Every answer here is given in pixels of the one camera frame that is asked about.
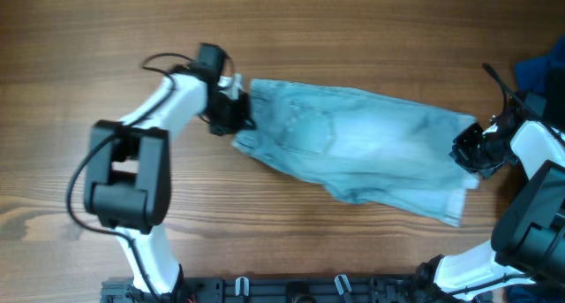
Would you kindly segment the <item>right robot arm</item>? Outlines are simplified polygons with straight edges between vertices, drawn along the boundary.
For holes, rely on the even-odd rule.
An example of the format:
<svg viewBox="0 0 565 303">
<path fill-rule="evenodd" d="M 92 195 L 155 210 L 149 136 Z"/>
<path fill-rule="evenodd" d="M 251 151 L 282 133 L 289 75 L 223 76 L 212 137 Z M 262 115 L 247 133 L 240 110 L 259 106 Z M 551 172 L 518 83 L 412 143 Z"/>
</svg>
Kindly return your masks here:
<svg viewBox="0 0 565 303">
<path fill-rule="evenodd" d="M 510 142 L 528 181 L 487 242 L 439 255 L 411 280 L 415 302 L 470 301 L 513 284 L 564 285 L 564 93 L 529 93 Z"/>
</svg>

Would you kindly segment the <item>light blue denim shorts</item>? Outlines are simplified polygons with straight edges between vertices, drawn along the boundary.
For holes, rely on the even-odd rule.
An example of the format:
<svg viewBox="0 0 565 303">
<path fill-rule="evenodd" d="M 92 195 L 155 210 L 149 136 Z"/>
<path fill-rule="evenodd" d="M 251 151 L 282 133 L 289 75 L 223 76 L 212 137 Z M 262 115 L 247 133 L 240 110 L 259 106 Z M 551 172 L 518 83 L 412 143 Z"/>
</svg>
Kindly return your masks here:
<svg viewBox="0 0 565 303">
<path fill-rule="evenodd" d="M 351 87 L 253 80 L 250 89 L 256 127 L 232 141 L 243 154 L 342 202 L 460 225 L 478 179 L 450 153 L 473 116 Z"/>
</svg>

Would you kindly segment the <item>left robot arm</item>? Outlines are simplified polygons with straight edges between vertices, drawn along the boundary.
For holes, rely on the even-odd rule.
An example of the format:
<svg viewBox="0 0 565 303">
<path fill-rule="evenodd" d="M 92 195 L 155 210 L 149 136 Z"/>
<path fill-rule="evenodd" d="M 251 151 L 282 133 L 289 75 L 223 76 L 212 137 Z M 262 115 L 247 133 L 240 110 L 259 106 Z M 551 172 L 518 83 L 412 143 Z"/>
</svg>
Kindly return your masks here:
<svg viewBox="0 0 565 303">
<path fill-rule="evenodd" d="M 97 216 L 94 232 L 118 239 L 133 273 L 118 298 L 131 302 L 192 302 L 181 264 L 163 225 L 172 195 L 170 143 L 193 117 L 223 136 L 255 127 L 241 76 L 224 76 L 233 60 L 221 47 L 202 43 L 195 58 L 181 57 L 161 72 L 158 89 L 118 121 L 100 120 L 89 151 L 65 193 L 85 177 L 84 208 Z"/>
</svg>

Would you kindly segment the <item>dark blue garment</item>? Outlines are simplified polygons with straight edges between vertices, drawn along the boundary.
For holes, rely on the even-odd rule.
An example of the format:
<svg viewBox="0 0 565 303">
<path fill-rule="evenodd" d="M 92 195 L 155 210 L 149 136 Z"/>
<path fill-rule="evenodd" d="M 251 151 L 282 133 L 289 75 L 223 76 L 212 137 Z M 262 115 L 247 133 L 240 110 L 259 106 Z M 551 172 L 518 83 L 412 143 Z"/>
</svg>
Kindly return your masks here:
<svg viewBox="0 0 565 303">
<path fill-rule="evenodd" d="M 517 62 L 514 66 L 520 91 L 530 91 L 546 98 L 542 117 L 564 130 L 564 36 L 544 56 Z"/>
</svg>

